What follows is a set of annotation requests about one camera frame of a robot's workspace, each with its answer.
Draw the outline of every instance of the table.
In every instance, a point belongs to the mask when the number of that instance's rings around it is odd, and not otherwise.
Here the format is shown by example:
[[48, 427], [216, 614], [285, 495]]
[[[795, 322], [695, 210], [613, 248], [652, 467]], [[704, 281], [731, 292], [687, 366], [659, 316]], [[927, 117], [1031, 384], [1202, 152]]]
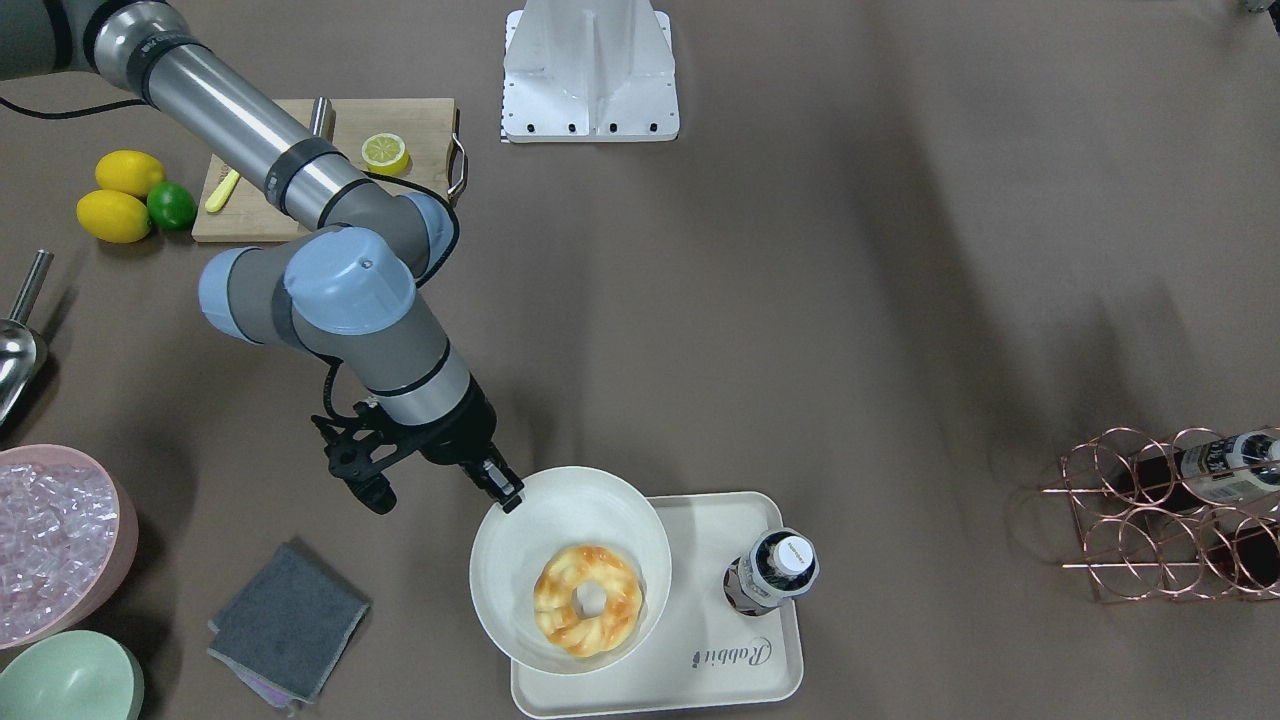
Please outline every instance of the table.
[[[524, 471], [648, 495], [759, 489], [809, 534], [808, 673], [778, 705], [672, 717], [1192, 717], [1275, 700], [1280, 603], [1101, 606], [1036, 488], [1112, 425], [1276, 423], [1280, 38], [1230, 0], [664, 0], [669, 143], [498, 142], [512, 3], [179, 5], [269, 96], [456, 97], [462, 242], [424, 290]], [[118, 99], [91, 76], [0, 85]], [[0, 288], [56, 252], [56, 373], [6, 446], [72, 445], [134, 497], [140, 557], [84, 626], [142, 661], [143, 717], [274, 717], [205, 623], [296, 539], [372, 607], [308, 714], [520, 717], [467, 596], [486, 510], [392, 470], [379, 518], [325, 473], [324, 366], [200, 316], [219, 247], [73, 217], [102, 154], [198, 187], [147, 109], [0, 114]], [[360, 397], [349, 377], [338, 397]], [[13, 653], [3, 655], [4, 660]]]

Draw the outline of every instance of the green bowl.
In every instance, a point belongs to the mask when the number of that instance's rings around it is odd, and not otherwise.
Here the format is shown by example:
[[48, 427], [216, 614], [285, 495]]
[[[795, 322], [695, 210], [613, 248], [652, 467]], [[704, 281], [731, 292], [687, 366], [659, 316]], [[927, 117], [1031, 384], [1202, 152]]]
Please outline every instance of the green bowl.
[[5, 720], [136, 720], [142, 667], [120, 643], [90, 630], [58, 633], [0, 673]]

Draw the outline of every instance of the lime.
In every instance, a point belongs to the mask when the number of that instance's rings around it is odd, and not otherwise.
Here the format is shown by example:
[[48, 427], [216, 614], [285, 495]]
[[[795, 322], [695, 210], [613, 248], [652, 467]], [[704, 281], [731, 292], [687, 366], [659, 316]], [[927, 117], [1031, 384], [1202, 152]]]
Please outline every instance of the lime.
[[108, 242], [137, 242], [151, 232], [147, 206], [118, 190], [95, 190], [76, 204], [76, 219]]
[[164, 165], [146, 152], [116, 150], [97, 161], [93, 178], [102, 190], [118, 190], [134, 197], [146, 197], [156, 183], [164, 181]]
[[375, 173], [394, 176], [408, 167], [408, 147], [404, 138], [389, 132], [380, 132], [360, 146], [360, 156], [365, 165]]
[[147, 213], [156, 227], [184, 231], [196, 222], [196, 200], [175, 182], [163, 182], [147, 193]]

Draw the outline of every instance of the cutting board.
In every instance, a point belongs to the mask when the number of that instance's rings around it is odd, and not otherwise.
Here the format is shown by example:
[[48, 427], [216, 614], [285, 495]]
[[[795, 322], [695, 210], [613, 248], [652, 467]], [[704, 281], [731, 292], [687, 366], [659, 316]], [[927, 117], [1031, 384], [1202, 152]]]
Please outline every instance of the cutting board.
[[[311, 124], [314, 100], [276, 100], [284, 111], [303, 127]], [[411, 158], [408, 170], [399, 174], [410, 182], [426, 186], [439, 195], [449, 187], [453, 161], [453, 132], [457, 127], [457, 105], [453, 99], [389, 99], [333, 100], [333, 143], [360, 170], [360, 146], [379, 132], [393, 132], [404, 138]], [[266, 202], [262, 192], [241, 178], [227, 205], [218, 213], [205, 210], [205, 201], [230, 168], [216, 155], [209, 164], [200, 206], [191, 236], [196, 242], [287, 242], [308, 231], [294, 219]], [[408, 188], [380, 182], [388, 192], [410, 192]]]

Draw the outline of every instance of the gray cloth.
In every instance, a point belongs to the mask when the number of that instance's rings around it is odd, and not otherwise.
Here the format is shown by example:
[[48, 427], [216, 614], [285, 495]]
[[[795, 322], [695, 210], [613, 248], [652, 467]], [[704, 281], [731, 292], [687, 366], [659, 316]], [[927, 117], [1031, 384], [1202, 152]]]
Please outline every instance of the gray cloth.
[[314, 703], [366, 610], [346, 583], [282, 544], [209, 621], [209, 655], [275, 707]]

